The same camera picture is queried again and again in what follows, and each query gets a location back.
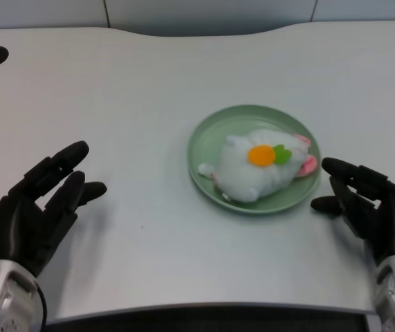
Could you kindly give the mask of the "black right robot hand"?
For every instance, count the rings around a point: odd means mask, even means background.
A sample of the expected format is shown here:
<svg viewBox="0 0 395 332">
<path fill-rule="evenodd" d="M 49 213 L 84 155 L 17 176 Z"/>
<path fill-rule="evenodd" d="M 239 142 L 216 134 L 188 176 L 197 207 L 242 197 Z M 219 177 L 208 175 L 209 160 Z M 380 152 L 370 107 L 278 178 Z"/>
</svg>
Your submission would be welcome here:
<svg viewBox="0 0 395 332">
<path fill-rule="evenodd" d="M 332 196 L 313 199 L 311 207 L 343 217 L 351 231 L 367 242 L 376 264 L 395 255 L 395 184 L 365 166 L 324 158 Z"/>
</svg>

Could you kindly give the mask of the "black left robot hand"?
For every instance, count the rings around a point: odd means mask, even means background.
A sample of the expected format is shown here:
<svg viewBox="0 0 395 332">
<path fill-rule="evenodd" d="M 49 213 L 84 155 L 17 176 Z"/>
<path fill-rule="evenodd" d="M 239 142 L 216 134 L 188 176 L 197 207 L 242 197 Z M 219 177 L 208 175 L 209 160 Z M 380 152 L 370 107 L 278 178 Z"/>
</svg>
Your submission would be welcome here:
<svg viewBox="0 0 395 332">
<path fill-rule="evenodd" d="M 84 141 L 46 157 L 0 200 L 0 259 L 39 276 L 77 220 L 76 210 L 107 191 L 75 170 L 87 156 Z"/>
</svg>

